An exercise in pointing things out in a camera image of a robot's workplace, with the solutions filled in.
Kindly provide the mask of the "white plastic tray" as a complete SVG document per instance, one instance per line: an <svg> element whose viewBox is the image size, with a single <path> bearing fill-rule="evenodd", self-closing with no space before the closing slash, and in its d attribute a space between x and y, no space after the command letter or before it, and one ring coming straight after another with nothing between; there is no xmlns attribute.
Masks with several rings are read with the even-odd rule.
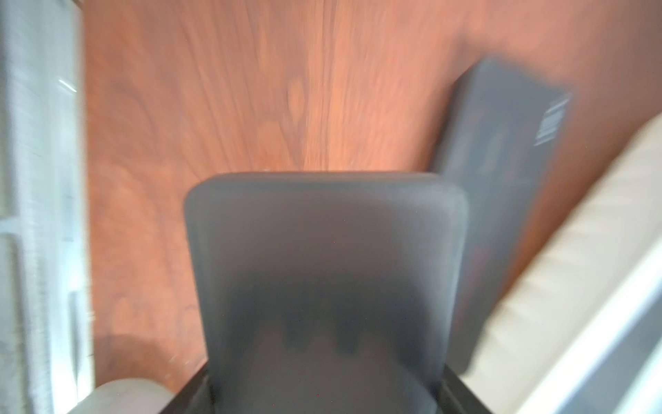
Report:
<svg viewBox="0 0 662 414"><path fill-rule="evenodd" d="M654 117L498 303L462 381L494 413L556 412L660 291Z"/></svg>

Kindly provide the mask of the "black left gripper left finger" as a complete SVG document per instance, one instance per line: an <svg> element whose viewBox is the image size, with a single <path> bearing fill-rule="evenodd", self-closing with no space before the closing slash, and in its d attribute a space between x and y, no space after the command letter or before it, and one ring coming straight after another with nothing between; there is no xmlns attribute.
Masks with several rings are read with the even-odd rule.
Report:
<svg viewBox="0 0 662 414"><path fill-rule="evenodd" d="M205 363L160 414L214 414L214 396Z"/></svg>

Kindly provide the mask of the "black pencil case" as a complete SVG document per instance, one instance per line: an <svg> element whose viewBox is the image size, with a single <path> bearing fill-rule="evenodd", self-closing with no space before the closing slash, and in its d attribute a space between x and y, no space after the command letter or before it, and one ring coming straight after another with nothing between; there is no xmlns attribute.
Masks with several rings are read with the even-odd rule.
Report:
<svg viewBox="0 0 662 414"><path fill-rule="evenodd" d="M553 158L571 96L491 56L454 83L431 170L469 203L447 364L469 369Z"/></svg>
<svg viewBox="0 0 662 414"><path fill-rule="evenodd" d="M436 413L468 204L435 174L222 174L184 221L217 413Z"/></svg>

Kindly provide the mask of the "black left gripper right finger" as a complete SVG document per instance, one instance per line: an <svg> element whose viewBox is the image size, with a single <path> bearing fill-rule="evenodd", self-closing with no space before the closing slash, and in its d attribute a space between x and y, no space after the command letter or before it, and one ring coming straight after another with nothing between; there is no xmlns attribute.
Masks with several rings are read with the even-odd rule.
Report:
<svg viewBox="0 0 662 414"><path fill-rule="evenodd" d="M453 370L445 366L436 390L438 413L491 414L491 411L474 395Z"/></svg>

